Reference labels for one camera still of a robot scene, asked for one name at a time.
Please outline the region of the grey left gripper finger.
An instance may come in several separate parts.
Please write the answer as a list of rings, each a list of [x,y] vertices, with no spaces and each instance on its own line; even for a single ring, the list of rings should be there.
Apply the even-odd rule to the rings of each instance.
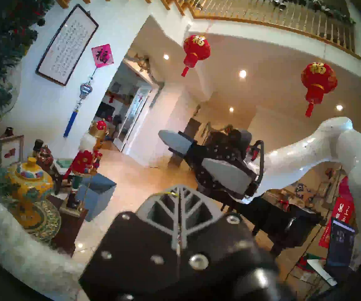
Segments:
[[[173,186],[114,218],[79,279],[90,301],[157,301],[177,279],[179,201]]]

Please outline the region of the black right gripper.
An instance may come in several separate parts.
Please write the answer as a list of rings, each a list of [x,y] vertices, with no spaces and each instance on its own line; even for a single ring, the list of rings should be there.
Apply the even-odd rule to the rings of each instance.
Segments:
[[[241,215],[221,212],[210,199],[229,195],[241,201],[256,194],[264,175],[264,142],[251,145],[246,130],[215,132],[205,145],[180,131],[160,130],[158,136],[182,155],[198,184],[197,191],[180,186],[180,300],[294,301],[274,259],[257,245]]]

